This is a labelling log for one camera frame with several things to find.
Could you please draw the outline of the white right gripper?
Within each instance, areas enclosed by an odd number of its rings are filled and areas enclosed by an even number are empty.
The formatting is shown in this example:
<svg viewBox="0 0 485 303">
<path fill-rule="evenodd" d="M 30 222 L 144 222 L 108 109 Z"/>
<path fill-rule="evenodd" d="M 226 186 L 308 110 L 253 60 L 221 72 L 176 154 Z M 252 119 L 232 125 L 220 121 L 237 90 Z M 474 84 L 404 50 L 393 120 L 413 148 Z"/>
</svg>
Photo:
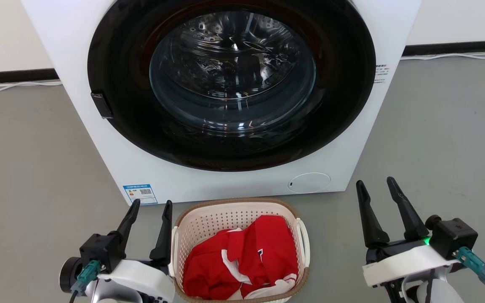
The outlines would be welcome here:
<svg viewBox="0 0 485 303">
<path fill-rule="evenodd" d="M 397 204 L 404 226 L 404 239 L 389 243 L 388 234 L 371 207 L 371 197 L 362 180 L 356 182 L 362 234 L 366 246 L 362 274 L 369 287 L 381 286 L 387 282 L 408 276 L 424 274 L 430 270 L 452 267 L 458 260 L 448 260 L 429 245 L 429 230 L 406 197 L 397 181 L 387 177 L 387 186 L 393 201 Z"/>
</svg>

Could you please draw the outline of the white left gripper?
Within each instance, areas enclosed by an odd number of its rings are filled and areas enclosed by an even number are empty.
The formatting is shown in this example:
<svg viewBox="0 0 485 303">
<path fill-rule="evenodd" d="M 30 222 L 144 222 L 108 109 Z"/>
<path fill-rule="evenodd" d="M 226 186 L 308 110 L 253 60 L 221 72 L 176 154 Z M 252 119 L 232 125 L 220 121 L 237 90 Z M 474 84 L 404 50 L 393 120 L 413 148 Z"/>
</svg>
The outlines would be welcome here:
<svg viewBox="0 0 485 303">
<path fill-rule="evenodd" d="M 140 205 L 140 199 L 133 200 L 116 230 L 116 236 L 119 238 L 119 247 L 123 252 L 126 249 L 131 227 L 137 219 Z M 161 219 L 162 226 L 156 245 L 149 254 L 152 265 L 169 265 L 171 261 L 172 201 L 167 201 L 165 204 Z M 175 286 L 172 279 L 161 270 L 138 260 L 122 260 L 111 273 L 102 274 L 101 278 L 148 297 L 156 297 L 162 303 L 172 303 L 175 297 Z"/>
</svg>

